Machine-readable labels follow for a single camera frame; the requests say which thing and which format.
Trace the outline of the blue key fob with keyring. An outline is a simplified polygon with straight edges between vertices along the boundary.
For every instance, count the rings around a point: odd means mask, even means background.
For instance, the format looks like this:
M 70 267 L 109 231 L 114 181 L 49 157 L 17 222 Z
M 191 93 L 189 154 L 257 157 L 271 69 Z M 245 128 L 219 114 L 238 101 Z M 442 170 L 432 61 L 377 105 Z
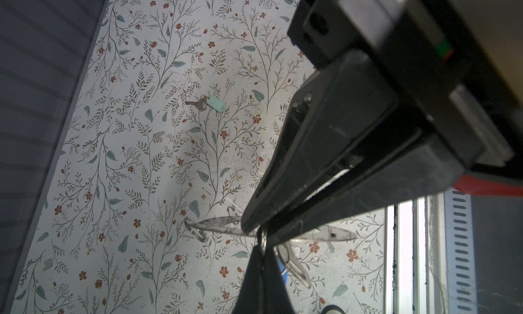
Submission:
M 282 263 L 280 260 L 277 260 L 277 263 L 279 265 L 279 270 L 281 272 L 281 278 L 283 280 L 283 283 L 286 284 L 287 283 L 287 280 L 288 280 L 288 269 L 287 267 L 284 265 L 284 263 Z

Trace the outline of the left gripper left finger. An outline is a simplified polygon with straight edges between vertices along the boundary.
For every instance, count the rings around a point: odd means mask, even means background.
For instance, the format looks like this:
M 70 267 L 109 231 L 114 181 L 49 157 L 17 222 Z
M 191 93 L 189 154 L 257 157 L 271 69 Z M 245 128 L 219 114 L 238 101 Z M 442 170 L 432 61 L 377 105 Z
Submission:
M 233 314 L 255 314 L 262 310 L 262 253 L 253 248 Z

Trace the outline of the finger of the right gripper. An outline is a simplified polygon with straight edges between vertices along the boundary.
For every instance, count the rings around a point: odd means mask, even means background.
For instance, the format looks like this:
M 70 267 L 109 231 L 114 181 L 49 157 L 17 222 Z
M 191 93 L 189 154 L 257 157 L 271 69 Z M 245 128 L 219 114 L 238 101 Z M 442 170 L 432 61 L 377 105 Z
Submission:
M 404 139 L 390 150 L 375 151 L 302 205 L 277 215 L 267 243 L 275 246 L 333 221 L 436 194 L 464 171 L 436 135 Z
M 261 186 L 241 221 L 251 232 L 278 214 L 298 209 L 327 181 L 326 173 L 350 148 L 383 122 L 397 105 L 397 96 L 374 61 L 352 50 L 315 75 L 298 91 L 306 105 L 296 132 L 291 112 L 282 133 L 289 142 L 285 153 L 275 153 Z

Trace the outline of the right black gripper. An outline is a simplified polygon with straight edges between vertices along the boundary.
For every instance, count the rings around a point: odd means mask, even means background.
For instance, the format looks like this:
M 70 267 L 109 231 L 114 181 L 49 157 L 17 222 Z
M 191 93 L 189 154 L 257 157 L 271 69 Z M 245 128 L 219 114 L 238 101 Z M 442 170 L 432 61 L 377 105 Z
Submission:
M 301 0 L 288 35 L 318 69 L 366 53 L 472 175 L 522 178 L 522 103 L 450 0 Z

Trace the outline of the green-capped key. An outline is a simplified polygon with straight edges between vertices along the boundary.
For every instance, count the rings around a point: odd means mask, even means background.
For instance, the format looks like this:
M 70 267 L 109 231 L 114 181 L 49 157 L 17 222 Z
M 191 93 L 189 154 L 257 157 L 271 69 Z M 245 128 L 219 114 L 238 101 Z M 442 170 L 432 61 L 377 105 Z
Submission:
M 205 111 L 210 108 L 216 112 L 225 112 L 226 103 L 216 96 L 202 96 L 198 101 L 185 101 L 186 105 L 194 106 L 199 111 Z

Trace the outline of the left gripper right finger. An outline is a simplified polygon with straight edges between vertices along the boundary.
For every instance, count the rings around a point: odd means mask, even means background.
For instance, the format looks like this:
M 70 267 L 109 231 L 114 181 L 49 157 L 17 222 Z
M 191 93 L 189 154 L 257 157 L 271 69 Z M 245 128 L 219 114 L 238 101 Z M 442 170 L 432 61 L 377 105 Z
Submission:
M 261 269 L 261 293 L 261 313 L 295 313 L 272 248 L 267 249 L 264 254 Z

